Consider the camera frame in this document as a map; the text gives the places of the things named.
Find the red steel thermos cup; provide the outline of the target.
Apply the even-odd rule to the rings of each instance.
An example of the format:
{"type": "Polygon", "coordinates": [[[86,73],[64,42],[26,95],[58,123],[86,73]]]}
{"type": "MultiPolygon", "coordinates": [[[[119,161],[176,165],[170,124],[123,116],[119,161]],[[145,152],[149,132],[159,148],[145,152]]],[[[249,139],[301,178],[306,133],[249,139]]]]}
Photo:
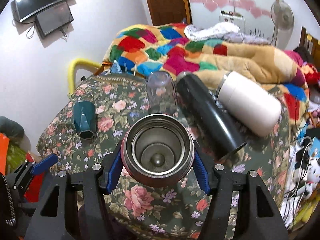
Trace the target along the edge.
{"type": "Polygon", "coordinates": [[[128,174],[149,187],[176,184],[191,170],[194,156],[189,131],[166,114],[139,119],[121,143],[121,159],[128,174]]]}

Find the dark green faceted cup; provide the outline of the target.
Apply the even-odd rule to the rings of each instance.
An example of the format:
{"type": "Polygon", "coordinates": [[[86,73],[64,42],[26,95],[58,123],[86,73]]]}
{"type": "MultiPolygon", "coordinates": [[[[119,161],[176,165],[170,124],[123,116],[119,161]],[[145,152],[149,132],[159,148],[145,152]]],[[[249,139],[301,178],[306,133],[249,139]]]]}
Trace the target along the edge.
{"type": "Polygon", "coordinates": [[[76,134],[82,140],[92,140],[97,132],[95,105],[89,101],[80,101],[73,106],[73,122],[76,134]]]}

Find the clear glass cup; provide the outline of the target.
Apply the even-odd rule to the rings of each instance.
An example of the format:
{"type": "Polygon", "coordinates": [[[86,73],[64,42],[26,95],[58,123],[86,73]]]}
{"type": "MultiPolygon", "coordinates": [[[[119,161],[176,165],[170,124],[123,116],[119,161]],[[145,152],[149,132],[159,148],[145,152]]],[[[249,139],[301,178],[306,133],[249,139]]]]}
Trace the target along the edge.
{"type": "Polygon", "coordinates": [[[152,72],[146,78],[146,88],[150,114],[173,115],[177,111],[175,84],[167,72],[152,72]]]}

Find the floral tablecloth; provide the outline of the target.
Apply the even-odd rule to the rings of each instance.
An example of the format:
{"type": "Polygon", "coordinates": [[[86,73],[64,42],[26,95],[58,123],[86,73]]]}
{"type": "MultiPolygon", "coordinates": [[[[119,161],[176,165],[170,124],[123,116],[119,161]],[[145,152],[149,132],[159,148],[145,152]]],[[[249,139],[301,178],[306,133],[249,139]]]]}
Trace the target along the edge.
{"type": "Polygon", "coordinates": [[[254,85],[228,113],[194,74],[159,100],[130,74],[91,76],[42,133],[37,150],[57,158],[29,239],[82,239],[82,192],[90,239],[287,239],[279,212],[291,131],[277,87],[254,85]]]}

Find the black thermos bottle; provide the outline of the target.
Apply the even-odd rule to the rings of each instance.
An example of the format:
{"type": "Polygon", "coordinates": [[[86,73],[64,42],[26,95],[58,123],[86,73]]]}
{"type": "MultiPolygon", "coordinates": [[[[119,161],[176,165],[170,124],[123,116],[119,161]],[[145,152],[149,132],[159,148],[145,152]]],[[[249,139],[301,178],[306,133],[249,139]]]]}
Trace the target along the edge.
{"type": "Polygon", "coordinates": [[[176,90],[197,118],[218,159],[234,154],[246,145],[231,116],[197,75],[191,72],[178,74],[176,90]]]}

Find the white thermos bottle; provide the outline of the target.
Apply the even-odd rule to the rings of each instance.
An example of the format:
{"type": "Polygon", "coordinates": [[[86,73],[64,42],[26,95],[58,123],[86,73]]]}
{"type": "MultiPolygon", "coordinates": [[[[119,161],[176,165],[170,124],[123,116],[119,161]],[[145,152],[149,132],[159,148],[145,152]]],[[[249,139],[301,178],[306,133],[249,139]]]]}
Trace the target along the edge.
{"type": "Polygon", "coordinates": [[[227,111],[259,137],[269,135],[281,114],[281,103],[255,82],[232,71],[216,90],[227,111]]]}

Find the hello kitty plush toy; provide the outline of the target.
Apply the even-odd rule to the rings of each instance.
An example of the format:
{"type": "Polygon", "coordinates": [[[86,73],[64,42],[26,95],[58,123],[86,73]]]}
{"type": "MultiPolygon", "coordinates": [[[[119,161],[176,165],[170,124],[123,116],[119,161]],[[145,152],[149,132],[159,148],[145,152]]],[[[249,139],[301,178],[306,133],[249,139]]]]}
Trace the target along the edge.
{"type": "Polygon", "coordinates": [[[302,180],[303,194],[309,198],[319,183],[319,157],[311,157],[306,169],[306,176],[302,180]]]}

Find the colourful patchwork blanket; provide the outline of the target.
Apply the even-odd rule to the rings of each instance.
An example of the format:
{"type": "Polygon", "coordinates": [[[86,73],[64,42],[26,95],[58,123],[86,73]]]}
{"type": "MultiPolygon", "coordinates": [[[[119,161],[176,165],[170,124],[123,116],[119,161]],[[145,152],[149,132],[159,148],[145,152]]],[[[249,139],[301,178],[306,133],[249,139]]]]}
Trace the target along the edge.
{"type": "Polygon", "coordinates": [[[183,23],[129,26],[117,33],[103,64],[117,61],[144,76],[153,70],[167,71],[172,77],[183,71],[196,72],[210,88],[217,87],[219,74],[236,71],[259,84],[283,85],[293,105],[308,102],[305,76],[284,51],[217,38],[192,41],[185,36],[185,28],[183,23]]]}

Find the red plush toy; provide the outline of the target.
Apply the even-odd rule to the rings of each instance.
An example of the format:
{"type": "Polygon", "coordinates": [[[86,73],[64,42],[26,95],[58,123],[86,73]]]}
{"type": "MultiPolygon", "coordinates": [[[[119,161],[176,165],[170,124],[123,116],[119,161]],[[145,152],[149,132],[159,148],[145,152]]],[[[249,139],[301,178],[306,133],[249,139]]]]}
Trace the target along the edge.
{"type": "Polygon", "coordinates": [[[313,64],[305,64],[302,67],[302,72],[305,76],[306,83],[309,86],[314,86],[319,83],[319,72],[313,64]]]}

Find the wooden bed headboard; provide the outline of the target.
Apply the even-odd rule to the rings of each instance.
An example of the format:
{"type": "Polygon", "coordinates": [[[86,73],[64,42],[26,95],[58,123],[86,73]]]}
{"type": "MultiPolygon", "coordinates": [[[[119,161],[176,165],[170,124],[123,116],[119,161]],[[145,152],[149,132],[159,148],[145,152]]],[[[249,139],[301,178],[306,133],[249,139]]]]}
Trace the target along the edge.
{"type": "Polygon", "coordinates": [[[320,61],[320,41],[314,38],[311,34],[307,32],[307,30],[302,27],[300,34],[300,46],[305,47],[310,55],[313,57],[314,65],[319,68],[320,61]]]}

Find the brown wooden door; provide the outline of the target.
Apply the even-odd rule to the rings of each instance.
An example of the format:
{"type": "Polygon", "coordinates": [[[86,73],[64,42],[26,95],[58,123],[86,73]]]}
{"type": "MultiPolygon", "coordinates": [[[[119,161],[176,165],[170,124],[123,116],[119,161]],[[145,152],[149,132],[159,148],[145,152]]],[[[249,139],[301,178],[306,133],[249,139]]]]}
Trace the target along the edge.
{"type": "Polygon", "coordinates": [[[146,0],[153,25],[191,24],[189,0],[146,0]]]}

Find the standing electric fan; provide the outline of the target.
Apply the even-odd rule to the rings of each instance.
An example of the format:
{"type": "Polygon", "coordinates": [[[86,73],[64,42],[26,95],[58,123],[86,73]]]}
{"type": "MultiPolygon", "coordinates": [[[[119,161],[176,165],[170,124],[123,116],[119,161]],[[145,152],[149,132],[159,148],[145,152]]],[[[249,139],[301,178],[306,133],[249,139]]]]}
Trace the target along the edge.
{"type": "Polygon", "coordinates": [[[283,0],[277,0],[271,7],[271,19],[274,23],[272,41],[280,49],[287,46],[295,24],[291,7],[283,0]]]}

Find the white sliding wardrobe doors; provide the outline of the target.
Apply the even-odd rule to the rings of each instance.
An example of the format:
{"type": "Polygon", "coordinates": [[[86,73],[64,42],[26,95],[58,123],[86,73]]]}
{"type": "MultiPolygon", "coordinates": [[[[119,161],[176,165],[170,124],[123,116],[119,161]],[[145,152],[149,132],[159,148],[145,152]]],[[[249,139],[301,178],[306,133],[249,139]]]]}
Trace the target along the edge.
{"type": "Polygon", "coordinates": [[[220,22],[221,12],[244,18],[245,32],[273,31],[271,7],[276,0],[189,0],[192,23],[209,28],[220,22]]]}

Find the yellow padded rail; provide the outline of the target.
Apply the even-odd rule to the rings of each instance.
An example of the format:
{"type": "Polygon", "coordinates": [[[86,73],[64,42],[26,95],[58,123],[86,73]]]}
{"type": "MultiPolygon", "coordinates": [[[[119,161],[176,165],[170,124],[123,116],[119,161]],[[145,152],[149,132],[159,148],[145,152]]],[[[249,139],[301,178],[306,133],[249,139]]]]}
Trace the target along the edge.
{"type": "Polygon", "coordinates": [[[68,97],[70,98],[71,95],[75,91],[75,78],[76,78],[76,71],[79,68],[85,68],[89,70],[90,72],[97,72],[101,67],[100,63],[83,59],[83,58],[76,58],[73,59],[67,68],[67,85],[68,85],[68,97]]]}

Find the small wall monitor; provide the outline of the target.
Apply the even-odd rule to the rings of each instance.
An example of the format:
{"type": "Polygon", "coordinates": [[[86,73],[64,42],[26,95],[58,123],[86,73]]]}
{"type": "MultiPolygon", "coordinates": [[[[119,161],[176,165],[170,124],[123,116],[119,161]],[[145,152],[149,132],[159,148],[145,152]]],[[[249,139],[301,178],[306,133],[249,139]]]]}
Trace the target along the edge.
{"type": "Polygon", "coordinates": [[[64,26],[74,20],[67,2],[56,4],[35,15],[35,25],[42,39],[45,39],[55,30],[64,33],[64,26]]]}

